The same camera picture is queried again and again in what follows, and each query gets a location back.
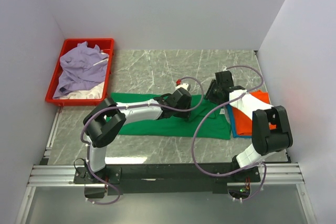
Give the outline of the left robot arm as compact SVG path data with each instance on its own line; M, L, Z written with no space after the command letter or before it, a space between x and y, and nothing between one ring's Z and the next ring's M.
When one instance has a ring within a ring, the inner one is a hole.
M192 96L185 88L143 102L120 103L106 98L83 121L80 140L87 147L86 176L99 183L107 178L105 163L107 146L113 142L124 125L141 121L168 119L172 116L187 119Z

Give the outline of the green t-shirt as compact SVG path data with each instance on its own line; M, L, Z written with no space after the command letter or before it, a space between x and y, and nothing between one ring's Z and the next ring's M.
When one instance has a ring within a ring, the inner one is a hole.
M169 119L134 122L124 125L119 134L193 137L203 117L214 107L216 107L216 104L208 100L202 100L201 105L191 111L187 121L173 116ZM216 110L204 121L197 137L230 140L230 135L230 123L227 122L226 116L220 114L220 110Z

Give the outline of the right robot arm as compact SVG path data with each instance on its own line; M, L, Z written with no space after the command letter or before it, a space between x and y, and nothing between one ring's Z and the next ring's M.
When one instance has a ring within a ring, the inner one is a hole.
M215 73L205 99L217 105L230 101L231 107L251 121L251 144L232 159L230 175L235 181L241 182L249 175L248 165L262 162L292 147L293 138L286 109L263 102L242 86L234 85L230 71Z

